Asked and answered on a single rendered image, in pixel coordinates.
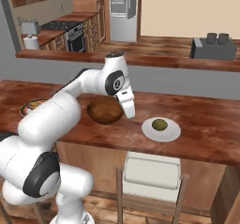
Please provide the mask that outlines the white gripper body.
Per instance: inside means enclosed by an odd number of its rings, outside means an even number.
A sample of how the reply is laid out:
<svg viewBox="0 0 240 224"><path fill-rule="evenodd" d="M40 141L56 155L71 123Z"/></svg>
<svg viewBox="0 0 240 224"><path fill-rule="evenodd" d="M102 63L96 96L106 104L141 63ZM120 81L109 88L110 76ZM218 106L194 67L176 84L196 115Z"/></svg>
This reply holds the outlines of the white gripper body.
<svg viewBox="0 0 240 224"><path fill-rule="evenodd" d="M129 90L120 91L117 93L118 102L127 119L135 116L134 95Z"/></svg>

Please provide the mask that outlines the brown wooden bowl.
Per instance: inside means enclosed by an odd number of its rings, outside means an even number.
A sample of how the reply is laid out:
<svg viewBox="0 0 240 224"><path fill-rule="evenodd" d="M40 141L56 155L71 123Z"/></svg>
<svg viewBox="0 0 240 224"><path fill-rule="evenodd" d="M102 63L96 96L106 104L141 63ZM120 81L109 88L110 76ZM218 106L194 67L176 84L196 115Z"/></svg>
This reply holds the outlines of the brown wooden bowl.
<svg viewBox="0 0 240 224"><path fill-rule="evenodd" d="M124 114L114 97L95 97L87 106L88 115L97 123L111 125Z"/></svg>

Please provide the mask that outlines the brown-green potato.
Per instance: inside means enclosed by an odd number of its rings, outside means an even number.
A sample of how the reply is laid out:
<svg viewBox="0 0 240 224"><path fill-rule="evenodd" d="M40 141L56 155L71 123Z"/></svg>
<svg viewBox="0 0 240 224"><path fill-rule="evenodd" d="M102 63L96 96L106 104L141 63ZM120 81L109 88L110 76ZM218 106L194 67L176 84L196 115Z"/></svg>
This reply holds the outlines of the brown-green potato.
<svg viewBox="0 0 240 224"><path fill-rule="evenodd" d="M157 131L163 131L168 127L168 124L163 119L156 119L152 123L152 128Z"/></svg>

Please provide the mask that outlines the silver fridge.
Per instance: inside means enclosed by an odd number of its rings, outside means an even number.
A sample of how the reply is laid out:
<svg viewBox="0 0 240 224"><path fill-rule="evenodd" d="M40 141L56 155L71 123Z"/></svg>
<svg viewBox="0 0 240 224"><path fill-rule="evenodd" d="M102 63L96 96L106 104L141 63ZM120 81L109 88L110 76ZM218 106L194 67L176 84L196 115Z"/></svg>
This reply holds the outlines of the silver fridge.
<svg viewBox="0 0 240 224"><path fill-rule="evenodd" d="M110 40L137 41L137 0L109 0Z"/></svg>

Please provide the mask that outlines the chicken drumstick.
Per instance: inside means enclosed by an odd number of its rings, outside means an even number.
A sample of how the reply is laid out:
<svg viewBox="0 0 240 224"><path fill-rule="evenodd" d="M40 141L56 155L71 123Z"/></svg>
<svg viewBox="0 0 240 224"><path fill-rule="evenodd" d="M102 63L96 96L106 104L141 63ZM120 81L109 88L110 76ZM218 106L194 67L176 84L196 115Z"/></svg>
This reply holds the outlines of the chicken drumstick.
<svg viewBox="0 0 240 224"><path fill-rule="evenodd" d="M44 103L45 100L35 100L35 101L31 101L27 104L26 109L28 111L32 111L33 109L35 109L36 107L38 107L39 105L41 105L42 103Z"/></svg>

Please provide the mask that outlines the white round plate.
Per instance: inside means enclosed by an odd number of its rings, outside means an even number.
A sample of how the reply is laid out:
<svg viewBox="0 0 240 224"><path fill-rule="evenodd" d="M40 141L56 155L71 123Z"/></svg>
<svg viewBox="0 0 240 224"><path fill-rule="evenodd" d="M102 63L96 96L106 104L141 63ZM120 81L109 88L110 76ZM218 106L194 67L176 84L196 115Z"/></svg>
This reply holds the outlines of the white round plate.
<svg viewBox="0 0 240 224"><path fill-rule="evenodd" d="M152 127L155 120L158 120L158 117L149 118L142 123L142 133L147 138L156 142L172 142L179 138L181 128L172 119L161 117L161 120L167 123L164 130L156 130Z"/></svg>

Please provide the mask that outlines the wooden chair with cream cushion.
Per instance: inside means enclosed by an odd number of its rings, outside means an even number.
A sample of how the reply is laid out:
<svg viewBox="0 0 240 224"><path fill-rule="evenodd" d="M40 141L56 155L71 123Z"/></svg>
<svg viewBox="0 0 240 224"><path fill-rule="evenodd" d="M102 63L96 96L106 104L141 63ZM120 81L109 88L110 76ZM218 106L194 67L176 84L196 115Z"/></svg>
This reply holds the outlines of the wooden chair with cream cushion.
<svg viewBox="0 0 240 224"><path fill-rule="evenodd" d="M124 224L123 208L161 213L178 224L189 175L180 159L127 152L116 168L117 223Z"/></svg>

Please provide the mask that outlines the wooden base cupboards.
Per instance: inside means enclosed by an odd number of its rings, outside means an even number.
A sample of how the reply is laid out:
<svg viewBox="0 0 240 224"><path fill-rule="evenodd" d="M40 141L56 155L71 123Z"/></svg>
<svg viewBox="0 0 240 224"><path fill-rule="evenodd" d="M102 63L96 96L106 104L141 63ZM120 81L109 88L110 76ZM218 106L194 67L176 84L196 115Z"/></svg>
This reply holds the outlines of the wooden base cupboards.
<svg viewBox="0 0 240 224"><path fill-rule="evenodd" d="M62 19L58 21L69 21L69 22L81 22L84 35L85 52L93 52L99 45L98 35L98 14L97 13L85 13L79 20L67 20ZM40 45L41 50L46 51L67 51L66 32L57 37L51 37L50 39L45 38L44 42Z"/></svg>

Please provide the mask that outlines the silver oven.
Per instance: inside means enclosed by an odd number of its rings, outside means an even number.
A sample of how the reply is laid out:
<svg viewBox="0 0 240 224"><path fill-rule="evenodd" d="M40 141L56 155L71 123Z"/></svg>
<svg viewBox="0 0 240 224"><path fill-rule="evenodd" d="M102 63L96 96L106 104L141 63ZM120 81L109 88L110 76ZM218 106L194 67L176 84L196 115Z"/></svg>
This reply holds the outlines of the silver oven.
<svg viewBox="0 0 240 224"><path fill-rule="evenodd" d="M66 42L69 52L85 52L82 23L66 32Z"/></svg>

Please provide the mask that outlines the grey toaster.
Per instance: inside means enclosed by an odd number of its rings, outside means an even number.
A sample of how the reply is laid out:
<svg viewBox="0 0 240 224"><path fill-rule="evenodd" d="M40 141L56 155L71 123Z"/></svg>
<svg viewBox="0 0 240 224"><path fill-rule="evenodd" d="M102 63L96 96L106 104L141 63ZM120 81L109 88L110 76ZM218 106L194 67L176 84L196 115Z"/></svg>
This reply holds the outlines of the grey toaster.
<svg viewBox="0 0 240 224"><path fill-rule="evenodd" d="M192 59L214 59L232 61L237 47L226 33L208 33L206 37L192 39L189 57Z"/></svg>

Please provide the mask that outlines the dark rimmed plate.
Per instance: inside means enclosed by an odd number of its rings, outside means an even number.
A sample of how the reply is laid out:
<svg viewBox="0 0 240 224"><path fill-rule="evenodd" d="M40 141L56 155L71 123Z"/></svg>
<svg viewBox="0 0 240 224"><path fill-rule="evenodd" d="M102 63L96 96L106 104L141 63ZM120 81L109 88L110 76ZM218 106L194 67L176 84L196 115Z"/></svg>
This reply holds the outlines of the dark rimmed plate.
<svg viewBox="0 0 240 224"><path fill-rule="evenodd" d="M30 101L28 101L27 103L23 104L23 105L21 106L21 108L20 108L20 115L21 115L21 116L26 116L28 113L31 112L31 111L28 111L28 110L26 109L26 106L27 106L27 104L28 104L29 102L35 101L35 100L45 100L45 102L46 102L46 101L47 101L47 98L33 99L33 100L30 100Z"/></svg>

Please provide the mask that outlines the black hob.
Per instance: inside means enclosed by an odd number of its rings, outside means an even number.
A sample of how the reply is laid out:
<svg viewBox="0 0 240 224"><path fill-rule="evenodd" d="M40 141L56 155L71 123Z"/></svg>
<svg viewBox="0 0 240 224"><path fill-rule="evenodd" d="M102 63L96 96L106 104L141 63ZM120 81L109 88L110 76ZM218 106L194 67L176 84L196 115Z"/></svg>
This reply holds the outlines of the black hob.
<svg viewBox="0 0 240 224"><path fill-rule="evenodd" d="M65 30L65 31L68 31L80 24L81 24L81 22L51 21L51 22L42 24L39 28L41 30Z"/></svg>

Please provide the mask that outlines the white paper towel roll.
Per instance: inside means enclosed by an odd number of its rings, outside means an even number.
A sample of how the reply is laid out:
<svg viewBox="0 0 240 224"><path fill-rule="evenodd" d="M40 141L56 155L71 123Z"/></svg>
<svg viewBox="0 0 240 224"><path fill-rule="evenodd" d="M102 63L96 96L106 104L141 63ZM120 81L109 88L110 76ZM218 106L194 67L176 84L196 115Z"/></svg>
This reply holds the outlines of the white paper towel roll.
<svg viewBox="0 0 240 224"><path fill-rule="evenodd" d="M38 37L33 35L27 35L23 39L24 47L26 50L38 50L39 44L38 44Z"/></svg>

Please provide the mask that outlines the silver small appliance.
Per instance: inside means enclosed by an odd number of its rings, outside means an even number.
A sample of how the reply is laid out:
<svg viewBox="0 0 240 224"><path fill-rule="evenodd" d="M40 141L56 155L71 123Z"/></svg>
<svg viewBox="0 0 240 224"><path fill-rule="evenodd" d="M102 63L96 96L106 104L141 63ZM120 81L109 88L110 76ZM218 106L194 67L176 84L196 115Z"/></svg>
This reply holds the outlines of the silver small appliance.
<svg viewBox="0 0 240 224"><path fill-rule="evenodd" d="M39 33L38 22L33 20L22 20L22 32L26 35L37 35Z"/></svg>

